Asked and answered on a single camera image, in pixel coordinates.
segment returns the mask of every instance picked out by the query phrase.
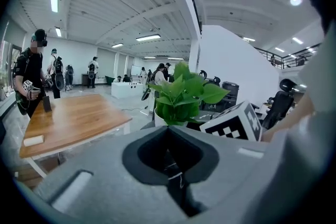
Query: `black pants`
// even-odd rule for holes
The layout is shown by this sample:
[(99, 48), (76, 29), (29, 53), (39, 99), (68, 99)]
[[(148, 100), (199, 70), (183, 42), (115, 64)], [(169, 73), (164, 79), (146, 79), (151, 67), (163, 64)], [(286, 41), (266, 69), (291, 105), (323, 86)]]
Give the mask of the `black pants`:
[(54, 98), (57, 99), (57, 98), (61, 98), (61, 94), (58, 88), (56, 87), (55, 76), (56, 76), (55, 73), (51, 75), (51, 79), (53, 80), (53, 85), (52, 85), (53, 91), (52, 92), (54, 93)]
[(90, 84), (92, 85), (93, 88), (95, 87), (95, 85), (94, 85), (95, 80), (96, 80), (96, 74), (94, 74), (93, 79), (90, 79), (90, 82), (88, 84), (88, 88), (90, 87)]

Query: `office chair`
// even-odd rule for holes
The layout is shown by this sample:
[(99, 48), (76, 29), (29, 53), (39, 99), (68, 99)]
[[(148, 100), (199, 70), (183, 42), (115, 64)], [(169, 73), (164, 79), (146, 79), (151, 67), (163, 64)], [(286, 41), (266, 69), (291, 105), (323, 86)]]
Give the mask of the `office chair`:
[(281, 80), (280, 89), (283, 91), (278, 91), (275, 95), (273, 105), (261, 124), (262, 127), (268, 130), (286, 116), (294, 101), (293, 88), (295, 86), (296, 84), (290, 79)]

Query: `white desk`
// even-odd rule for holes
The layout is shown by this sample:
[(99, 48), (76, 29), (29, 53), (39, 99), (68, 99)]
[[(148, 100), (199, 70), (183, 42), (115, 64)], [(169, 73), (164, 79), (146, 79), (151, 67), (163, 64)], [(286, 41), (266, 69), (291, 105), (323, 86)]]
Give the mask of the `white desk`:
[(116, 98), (139, 96), (141, 98), (143, 84), (138, 82), (113, 82), (111, 84), (111, 95)]

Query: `sleeve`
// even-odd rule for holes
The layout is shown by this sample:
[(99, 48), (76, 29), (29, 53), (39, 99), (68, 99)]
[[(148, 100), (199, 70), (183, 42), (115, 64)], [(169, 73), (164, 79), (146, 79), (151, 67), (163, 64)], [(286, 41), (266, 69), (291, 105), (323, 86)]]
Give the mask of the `sleeve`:
[(26, 71), (27, 60), (23, 55), (17, 58), (14, 73), (16, 76), (23, 76)]
[(336, 110), (336, 23), (329, 31), (316, 55), (300, 71), (299, 77), (307, 86), (309, 97), (318, 112)]

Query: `black device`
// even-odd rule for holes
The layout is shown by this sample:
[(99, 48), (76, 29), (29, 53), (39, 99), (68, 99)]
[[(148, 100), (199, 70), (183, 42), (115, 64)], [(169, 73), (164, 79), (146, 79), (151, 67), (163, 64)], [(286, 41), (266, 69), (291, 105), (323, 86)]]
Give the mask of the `black device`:
[(50, 104), (49, 96), (43, 97), (43, 108), (45, 112), (51, 111), (51, 104)]

